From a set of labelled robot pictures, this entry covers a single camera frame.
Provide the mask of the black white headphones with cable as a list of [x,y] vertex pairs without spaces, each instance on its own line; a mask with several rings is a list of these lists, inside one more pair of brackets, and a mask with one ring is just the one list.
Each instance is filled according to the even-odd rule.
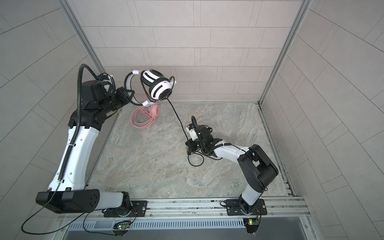
[[[169,97],[171,96],[173,92],[173,88],[176,85],[176,80],[175,77],[171,76],[170,78],[166,78],[162,73],[149,69],[145,71],[138,71],[138,70],[133,70],[131,73],[129,73],[125,77],[124,81],[124,88],[127,90],[132,89],[132,79],[134,78],[135,75],[140,76],[140,83],[141,86],[147,96],[147,100],[140,103],[134,94],[132,94],[132,104],[136,105],[137,107],[143,106],[143,107],[149,107],[153,104],[157,104],[158,101],[164,101],[164,100],[169,100]],[[146,120],[146,117],[144,116],[139,116],[138,121],[139,122],[144,122]],[[195,126],[195,130],[197,133],[199,133],[198,129],[198,123],[197,120],[194,116],[191,117],[192,124]],[[186,134],[188,133],[186,131],[186,128],[182,128],[183,132]],[[218,157],[213,157],[213,155],[205,155],[201,151],[194,152],[191,154],[188,154],[188,156],[191,156],[193,154],[196,154],[202,159],[205,157],[210,158],[212,160],[218,161]]]

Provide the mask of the pink headphones with cable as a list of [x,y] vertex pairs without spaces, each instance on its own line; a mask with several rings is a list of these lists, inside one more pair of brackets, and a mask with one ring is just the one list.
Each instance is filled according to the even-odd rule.
[[[153,104],[149,107],[140,106],[136,108],[130,115],[130,123],[136,129],[146,129],[154,123],[159,114],[160,106],[158,104]],[[146,120],[144,122],[139,122],[139,116],[146,117]]]

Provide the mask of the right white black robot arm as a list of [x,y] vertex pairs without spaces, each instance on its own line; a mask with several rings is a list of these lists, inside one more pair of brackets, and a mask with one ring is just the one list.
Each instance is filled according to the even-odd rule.
[[279,170],[264,150],[258,145],[239,147],[226,141],[213,138],[212,128],[205,125],[190,124],[186,127],[190,135],[186,146],[188,154],[198,153],[213,159],[227,159],[237,163],[247,181],[247,186],[235,206],[226,202],[227,209],[240,209],[245,215],[262,214],[258,206],[261,195],[278,176]]

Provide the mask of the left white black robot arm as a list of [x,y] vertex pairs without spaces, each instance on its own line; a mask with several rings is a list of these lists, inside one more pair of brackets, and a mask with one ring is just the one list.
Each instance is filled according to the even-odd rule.
[[129,104],[134,91],[116,88],[112,76],[96,75],[82,64],[77,79],[77,109],[69,121],[69,138],[60,167],[48,190],[39,192],[36,203],[56,214],[91,213],[127,216],[132,204],[127,192],[86,189],[86,171],[93,145],[104,122]]

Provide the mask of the left green circuit board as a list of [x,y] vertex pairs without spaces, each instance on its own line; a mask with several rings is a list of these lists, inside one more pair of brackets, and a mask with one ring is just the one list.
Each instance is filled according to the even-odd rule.
[[116,231],[126,231],[131,225],[131,221],[118,222],[113,226]]

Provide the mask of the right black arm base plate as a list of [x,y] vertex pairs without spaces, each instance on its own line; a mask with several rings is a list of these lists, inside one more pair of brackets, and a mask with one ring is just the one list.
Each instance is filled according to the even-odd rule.
[[220,202],[227,209],[228,216],[265,216],[268,214],[263,199],[258,199],[253,205],[248,205],[241,199],[228,199]]

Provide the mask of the aluminium mounting rail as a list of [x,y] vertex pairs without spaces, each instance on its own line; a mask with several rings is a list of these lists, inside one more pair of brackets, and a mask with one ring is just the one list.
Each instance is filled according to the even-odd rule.
[[[226,219],[255,218],[259,216],[228,216],[221,201],[238,198],[189,198],[189,199],[136,199],[147,201],[144,217],[138,220],[158,219]],[[265,217],[309,217],[310,211],[303,197],[262,197],[268,214]]]

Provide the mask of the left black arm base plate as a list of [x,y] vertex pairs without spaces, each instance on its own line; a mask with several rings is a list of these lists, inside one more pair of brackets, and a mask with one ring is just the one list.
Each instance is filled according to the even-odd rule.
[[147,210],[147,201],[131,201],[130,209],[119,207],[102,210],[105,218],[144,217]]

